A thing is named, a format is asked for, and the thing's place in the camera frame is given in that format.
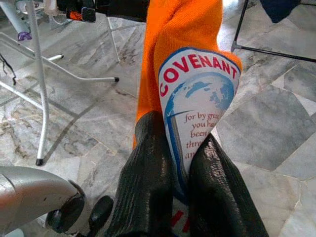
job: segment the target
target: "black wire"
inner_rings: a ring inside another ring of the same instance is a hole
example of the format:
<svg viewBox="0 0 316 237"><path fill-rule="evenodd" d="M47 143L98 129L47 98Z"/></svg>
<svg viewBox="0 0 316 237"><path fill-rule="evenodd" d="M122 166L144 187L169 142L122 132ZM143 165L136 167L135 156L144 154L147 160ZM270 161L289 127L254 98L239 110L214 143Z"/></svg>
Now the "black wire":
<svg viewBox="0 0 316 237"><path fill-rule="evenodd" d="M6 75L8 75L8 73L5 71L5 67L7 66L10 70L11 70L11 72L13 73L13 78L12 78L12 80L13 80L13 85L16 85L16 74L15 74L15 72L14 72L14 70L13 70L13 68L11 67L11 65L6 61L6 59L2 56L2 54L0 53L0 60L2 61L2 69L3 69L3 71L4 71L4 73L6 74Z"/></svg>

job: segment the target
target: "printed label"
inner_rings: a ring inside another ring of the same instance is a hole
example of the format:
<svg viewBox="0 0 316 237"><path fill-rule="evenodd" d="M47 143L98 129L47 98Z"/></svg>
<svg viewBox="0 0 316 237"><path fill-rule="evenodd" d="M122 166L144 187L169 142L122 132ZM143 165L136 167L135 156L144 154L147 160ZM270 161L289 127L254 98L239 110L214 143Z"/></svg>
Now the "printed label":
<svg viewBox="0 0 316 237"><path fill-rule="evenodd" d="M160 68L160 102L177 199L173 202L173 220L182 223L174 225L177 236L188 236L185 226L189 223L184 217L188 216L186 193L191 161L232 102L239 77L239 68L228 58L194 48L176 51Z"/></svg>

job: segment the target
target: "black metal frame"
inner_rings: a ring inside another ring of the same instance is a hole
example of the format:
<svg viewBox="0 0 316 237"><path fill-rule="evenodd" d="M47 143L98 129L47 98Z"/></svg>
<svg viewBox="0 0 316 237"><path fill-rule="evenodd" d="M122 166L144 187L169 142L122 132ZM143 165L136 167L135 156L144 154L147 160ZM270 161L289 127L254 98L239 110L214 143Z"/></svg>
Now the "black metal frame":
<svg viewBox="0 0 316 237"><path fill-rule="evenodd" d="M276 55L276 56L281 56L281 57L287 57L287 58L294 58L294 59L298 59L298 60L304 60L304 61L316 63L316 59L314 59L314 58L306 58L306 57L301 57L301 56L292 55L292 54L278 53L278 52L274 52L274 51L258 49L258 48L252 48L252 47L246 47L246 46L242 46L242 45L237 44L238 35L239 35L239 32L240 32L240 28L241 28L241 25L242 25L243 18L245 16L245 12L246 12L246 9L247 9L247 6L248 6L248 2L249 2L249 0L245 0L245 3L243 5L243 9L242 9L242 12L241 12L241 16L240 16L240 20L239 20L239 23L238 23L237 31L236 31L235 38L234 38L234 41L233 41L233 44L232 44L231 52L233 52L235 49L245 49L245 50L254 51L254 52L266 53L266 54L271 54L271 55ZM307 4L307 3L301 3L301 5L316 6L316 5Z"/></svg>

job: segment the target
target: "blue fabric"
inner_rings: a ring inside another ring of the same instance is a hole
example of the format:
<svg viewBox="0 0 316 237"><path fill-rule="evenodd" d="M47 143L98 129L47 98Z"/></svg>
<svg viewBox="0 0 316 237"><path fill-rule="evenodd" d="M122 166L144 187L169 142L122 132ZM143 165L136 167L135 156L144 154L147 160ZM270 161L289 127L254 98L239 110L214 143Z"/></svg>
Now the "blue fabric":
<svg viewBox="0 0 316 237"><path fill-rule="evenodd" d="M287 17L301 0L260 0L260 2L272 22L278 23Z"/></svg>

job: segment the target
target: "globe graphic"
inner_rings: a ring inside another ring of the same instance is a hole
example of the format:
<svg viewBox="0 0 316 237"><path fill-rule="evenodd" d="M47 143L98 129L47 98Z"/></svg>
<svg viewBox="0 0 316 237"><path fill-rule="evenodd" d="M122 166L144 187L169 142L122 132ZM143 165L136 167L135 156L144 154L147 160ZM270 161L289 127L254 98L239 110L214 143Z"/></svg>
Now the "globe graphic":
<svg viewBox="0 0 316 237"><path fill-rule="evenodd" d="M165 118L185 111L223 112L234 97L232 81L220 73L201 73L179 84L172 92L166 108Z"/></svg>

